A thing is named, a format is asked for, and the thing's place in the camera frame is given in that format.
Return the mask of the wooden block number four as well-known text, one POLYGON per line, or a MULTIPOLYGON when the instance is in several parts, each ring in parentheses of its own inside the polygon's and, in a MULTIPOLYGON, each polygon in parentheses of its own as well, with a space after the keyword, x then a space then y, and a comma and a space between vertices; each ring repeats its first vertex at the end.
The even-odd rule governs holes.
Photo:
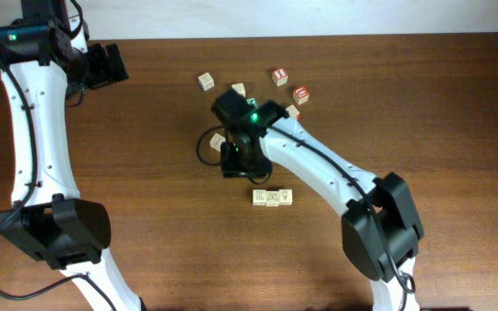
POLYGON ((226 141, 226 138, 219 133, 214 133, 210 139, 209 145, 212 149, 220 152, 221 145, 226 141))

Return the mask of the wooden block number five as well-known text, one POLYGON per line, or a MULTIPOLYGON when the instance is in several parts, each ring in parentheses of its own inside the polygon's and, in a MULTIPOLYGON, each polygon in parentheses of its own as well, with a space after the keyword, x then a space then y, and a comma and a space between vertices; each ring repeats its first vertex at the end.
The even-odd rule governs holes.
POLYGON ((254 206, 265 206, 267 201, 266 194, 267 191, 264 189, 253 189, 252 204, 254 206))

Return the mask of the wooden block pineapple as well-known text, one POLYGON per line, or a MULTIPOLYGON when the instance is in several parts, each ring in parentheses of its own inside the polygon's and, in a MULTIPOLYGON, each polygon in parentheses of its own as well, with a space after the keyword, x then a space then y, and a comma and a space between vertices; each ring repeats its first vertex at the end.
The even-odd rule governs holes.
POLYGON ((279 191, 267 191, 265 198, 266 206, 279 206, 280 204, 280 195, 279 191))

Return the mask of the wooden block blue D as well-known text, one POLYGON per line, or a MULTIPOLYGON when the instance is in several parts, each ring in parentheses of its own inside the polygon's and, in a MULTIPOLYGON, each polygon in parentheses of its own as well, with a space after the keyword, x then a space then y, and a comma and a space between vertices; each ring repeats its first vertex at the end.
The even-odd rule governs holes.
POLYGON ((280 189, 279 204, 282 206, 291 206, 293 203, 293 192, 291 189, 280 189))

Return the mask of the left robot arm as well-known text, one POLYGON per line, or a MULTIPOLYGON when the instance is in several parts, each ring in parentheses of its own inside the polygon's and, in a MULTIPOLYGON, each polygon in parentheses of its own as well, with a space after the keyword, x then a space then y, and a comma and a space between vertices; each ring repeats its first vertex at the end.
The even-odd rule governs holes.
POLYGON ((21 3, 22 17, 0 27, 0 71, 15 147, 12 206, 0 236, 74 283, 95 310, 142 310, 110 251, 105 207, 83 200, 70 164, 67 100, 127 79, 116 45, 89 43, 68 2, 21 3))

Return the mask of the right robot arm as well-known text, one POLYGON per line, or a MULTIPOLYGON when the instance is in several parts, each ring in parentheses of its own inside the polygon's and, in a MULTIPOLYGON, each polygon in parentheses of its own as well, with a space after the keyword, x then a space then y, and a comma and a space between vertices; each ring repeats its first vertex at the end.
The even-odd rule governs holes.
POLYGON ((341 219, 342 247, 373 291, 375 310, 417 310, 412 276, 424 236, 406 182, 358 168, 316 140, 274 101, 247 103, 235 90, 211 106, 226 133, 219 166, 226 178, 268 178, 273 164, 315 190, 341 219))

